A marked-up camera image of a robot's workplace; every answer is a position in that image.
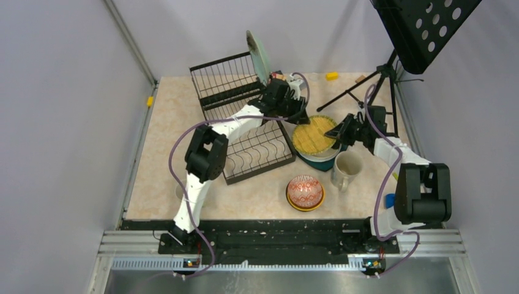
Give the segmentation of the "yellow bamboo pattern plate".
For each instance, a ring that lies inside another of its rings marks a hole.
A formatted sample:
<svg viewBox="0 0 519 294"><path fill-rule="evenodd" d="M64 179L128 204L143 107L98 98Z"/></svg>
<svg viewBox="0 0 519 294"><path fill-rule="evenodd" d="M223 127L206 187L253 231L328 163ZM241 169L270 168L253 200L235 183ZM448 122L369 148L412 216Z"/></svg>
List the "yellow bamboo pattern plate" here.
<svg viewBox="0 0 519 294"><path fill-rule="evenodd" d="M309 117L310 124L297 125L291 141L297 152L306 155L316 155L331 149L336 139L325 136L325 133L337 127L338 124L324 115Z"/></svg>

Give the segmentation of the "light green flower plate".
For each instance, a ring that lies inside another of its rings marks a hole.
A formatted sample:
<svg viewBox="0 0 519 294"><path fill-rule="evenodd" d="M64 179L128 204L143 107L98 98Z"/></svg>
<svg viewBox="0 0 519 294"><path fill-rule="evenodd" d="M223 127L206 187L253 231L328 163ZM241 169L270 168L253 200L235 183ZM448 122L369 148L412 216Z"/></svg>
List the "light green flower plate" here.
<svg viewBox="0 0 519 294"><path fill-rule="evenodd" d="M246 31L246 41L255 73L259 81L263 85L267 85L271 66L264 45L250 30Z"/></svg>

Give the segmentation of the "black wire dish rack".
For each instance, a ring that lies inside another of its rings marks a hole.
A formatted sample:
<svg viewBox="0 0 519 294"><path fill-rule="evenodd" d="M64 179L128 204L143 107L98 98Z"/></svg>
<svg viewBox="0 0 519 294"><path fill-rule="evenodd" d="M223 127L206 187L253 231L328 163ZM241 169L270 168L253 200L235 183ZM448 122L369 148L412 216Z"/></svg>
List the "black wire dish rack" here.
<svg viewBox="0 0 519 294"><path fill-rule="evenodd" d="M187 173L203 183L223 176L238 183L295 161L281 121L263 114L266 91L251 53L239 53L189 68L205 118L193 131L184 160Z"/></svg>

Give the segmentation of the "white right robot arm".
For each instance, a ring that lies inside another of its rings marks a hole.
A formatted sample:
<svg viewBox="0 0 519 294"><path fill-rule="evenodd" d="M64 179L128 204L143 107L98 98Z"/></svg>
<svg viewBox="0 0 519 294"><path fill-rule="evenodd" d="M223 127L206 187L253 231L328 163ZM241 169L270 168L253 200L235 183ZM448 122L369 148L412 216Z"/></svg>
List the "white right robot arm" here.
<svg viewBox="0 0 519 294"><path fill-rule="evenodd" d="M400 138L388 133L384 107L368 106L356 115L348 114L325 136L347 146L359 141L389 167L379 188L373 216L369 218L370 229L359 235L359 245L364 251L376 252L396 234L451 218L449 167L420 157ZM383 190L391 176L397 179L394 204L379 212Z"/></svg>

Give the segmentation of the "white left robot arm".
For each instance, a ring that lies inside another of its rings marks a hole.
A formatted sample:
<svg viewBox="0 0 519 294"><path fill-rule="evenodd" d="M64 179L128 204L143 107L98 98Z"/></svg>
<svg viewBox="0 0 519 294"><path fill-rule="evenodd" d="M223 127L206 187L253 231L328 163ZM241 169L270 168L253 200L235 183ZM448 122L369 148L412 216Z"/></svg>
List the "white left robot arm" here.
<svg viewBox="0 0 519 294"><path fill-rule="evenodd" d="M268 121L286 121L291 124L309 124L306 107L310 96L307 79L301 73L284 78L271 77L263 93L248 101L238 112L225 119L213 119L192 126L185 131L192 133L184 160L186 182L179 181L182 202L168 232L173 246L182 253L189 253L196 246L200 214L212 182L223 172L229 144L247 132Z"/></svg>

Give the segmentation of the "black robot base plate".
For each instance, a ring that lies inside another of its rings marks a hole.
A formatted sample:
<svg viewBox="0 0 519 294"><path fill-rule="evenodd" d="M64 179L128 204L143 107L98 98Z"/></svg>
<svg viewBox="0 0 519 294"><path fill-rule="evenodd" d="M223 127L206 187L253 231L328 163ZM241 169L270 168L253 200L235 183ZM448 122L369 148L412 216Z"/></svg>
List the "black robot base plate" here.
<svg viewBox="0 0 519 294"><path fill-rule="evenodd" d="M354 254L378 258L399 253L395 237L380 242L367 225L363 219L203 220L202 235L192 232L181 243L171 237L171 220L125 220L121 229L155 233L159 254L194 255L216 266L342 265Z"/></svg>

